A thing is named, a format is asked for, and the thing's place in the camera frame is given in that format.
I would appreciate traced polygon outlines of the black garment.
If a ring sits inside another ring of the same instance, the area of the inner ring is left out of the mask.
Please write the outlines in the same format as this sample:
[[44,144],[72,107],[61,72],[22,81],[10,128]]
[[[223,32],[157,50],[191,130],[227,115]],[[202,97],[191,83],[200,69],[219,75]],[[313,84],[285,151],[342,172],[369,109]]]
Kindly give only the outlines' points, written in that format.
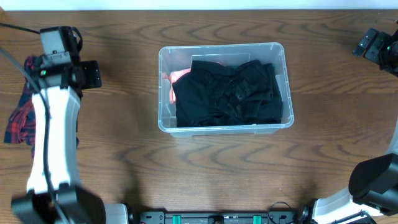
[[238,66],[194,60],[173,84],[177,127],[278,124],[283,103],[271,63]]

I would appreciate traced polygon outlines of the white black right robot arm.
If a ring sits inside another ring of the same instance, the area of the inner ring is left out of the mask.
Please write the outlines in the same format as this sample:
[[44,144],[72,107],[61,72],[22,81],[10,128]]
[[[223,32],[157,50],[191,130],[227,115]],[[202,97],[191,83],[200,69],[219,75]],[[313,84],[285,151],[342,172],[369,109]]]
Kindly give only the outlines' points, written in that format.
[[[370,28],[353,50],[397,76],[397,33]],[[348,187],[303,207],[296,223],[374,223],[374,217],[397,214],[397,131],[383,156],[360,162]]]

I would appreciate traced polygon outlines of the dark green garment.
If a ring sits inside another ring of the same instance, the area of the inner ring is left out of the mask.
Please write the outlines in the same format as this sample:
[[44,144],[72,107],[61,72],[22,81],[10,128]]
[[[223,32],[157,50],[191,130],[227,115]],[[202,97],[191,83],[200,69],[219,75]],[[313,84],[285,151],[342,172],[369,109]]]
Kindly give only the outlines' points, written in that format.
[[271,65],[272,65],[272,71],[274,72],[274,75],[276,75],[277,74],[276,67],[275,67],[275,65],[273,63]]

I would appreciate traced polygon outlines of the red navy plaid shirt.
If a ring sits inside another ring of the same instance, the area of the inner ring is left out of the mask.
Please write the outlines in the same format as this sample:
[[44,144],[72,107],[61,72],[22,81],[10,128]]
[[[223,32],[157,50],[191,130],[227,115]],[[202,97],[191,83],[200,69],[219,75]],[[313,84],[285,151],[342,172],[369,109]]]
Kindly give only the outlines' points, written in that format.
[[4,134],[4,143],[26,143],[31,147],[32,158],[35,151],[35,110],[32,103],[33,90],[28,88],[29,82],[25,80],[21,97],[17,107],[11,113]]

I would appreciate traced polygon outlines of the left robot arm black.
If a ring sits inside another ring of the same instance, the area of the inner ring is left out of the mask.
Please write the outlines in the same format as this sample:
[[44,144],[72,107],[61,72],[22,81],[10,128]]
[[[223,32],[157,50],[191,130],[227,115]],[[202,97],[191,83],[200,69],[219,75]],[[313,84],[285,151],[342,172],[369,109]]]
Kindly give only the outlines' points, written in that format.
[[105,204],[80,181],[77,123],[81,98],[71,85],[50,84],[43,59],[23,66],[35,112],[34,161],[27,193],[11,208],[21,223],[129,223],[127,206]]

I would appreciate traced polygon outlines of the pink shirt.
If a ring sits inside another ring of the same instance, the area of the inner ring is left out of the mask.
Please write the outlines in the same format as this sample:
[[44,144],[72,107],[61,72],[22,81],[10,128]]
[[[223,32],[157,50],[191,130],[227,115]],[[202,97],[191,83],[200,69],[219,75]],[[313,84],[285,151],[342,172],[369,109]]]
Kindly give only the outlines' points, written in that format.
[[169,81],[170,81],[170,91],[169,91],[169,98],[170,98],[170,102],[171,103],[175,103],[176,102],[176,96],[174,93],[174,89],[173,89],[173,84],[182,76],[184,76],[185,74],[189,73],[191,71],[191,68],[186,68],[183,70],[178,70],[178,71],[173,71],[170,73],[169,76]]

